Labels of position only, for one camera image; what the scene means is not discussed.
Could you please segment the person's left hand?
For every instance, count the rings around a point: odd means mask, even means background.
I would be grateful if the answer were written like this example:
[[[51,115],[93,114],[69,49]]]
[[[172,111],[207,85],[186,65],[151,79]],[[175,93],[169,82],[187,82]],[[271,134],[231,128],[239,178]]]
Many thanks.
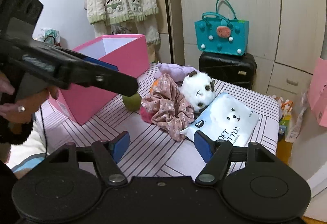
[[[59,90],[55,86],[48,86],[37,94],[18,100],[14,104],[5,103],[1,105],[1,117],[9,122],[25,124],[32,120],[32,115],[51,96],[57,100]]]

